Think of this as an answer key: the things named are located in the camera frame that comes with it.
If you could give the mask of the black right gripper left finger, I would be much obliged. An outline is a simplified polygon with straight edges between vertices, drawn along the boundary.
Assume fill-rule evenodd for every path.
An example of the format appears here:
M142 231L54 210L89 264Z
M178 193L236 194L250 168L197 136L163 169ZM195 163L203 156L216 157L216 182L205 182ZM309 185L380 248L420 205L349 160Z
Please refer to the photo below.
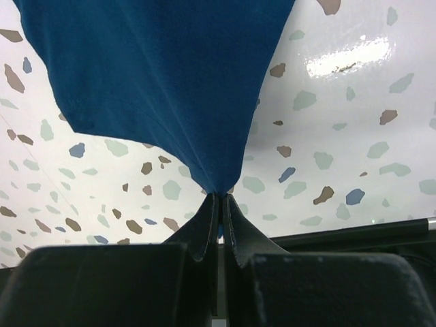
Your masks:
M2 326L210 326L219 198L154 245L40 247L1 293Z

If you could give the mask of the blue Mickey Mouse t-shirt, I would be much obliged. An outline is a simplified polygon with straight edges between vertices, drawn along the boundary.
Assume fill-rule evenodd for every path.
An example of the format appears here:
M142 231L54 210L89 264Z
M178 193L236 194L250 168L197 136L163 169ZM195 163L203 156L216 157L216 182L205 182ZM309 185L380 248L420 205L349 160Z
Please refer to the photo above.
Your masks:
M260 162L261 88L293 1L15 1L79 134L139 142L224 196Z

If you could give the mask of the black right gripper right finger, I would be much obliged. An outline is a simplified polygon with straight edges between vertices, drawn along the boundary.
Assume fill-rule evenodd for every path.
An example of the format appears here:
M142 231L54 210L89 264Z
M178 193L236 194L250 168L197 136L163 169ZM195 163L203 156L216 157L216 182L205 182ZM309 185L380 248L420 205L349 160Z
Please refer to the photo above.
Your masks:
M229 326L434 326L435 270L391 253L288 251L222 203Z

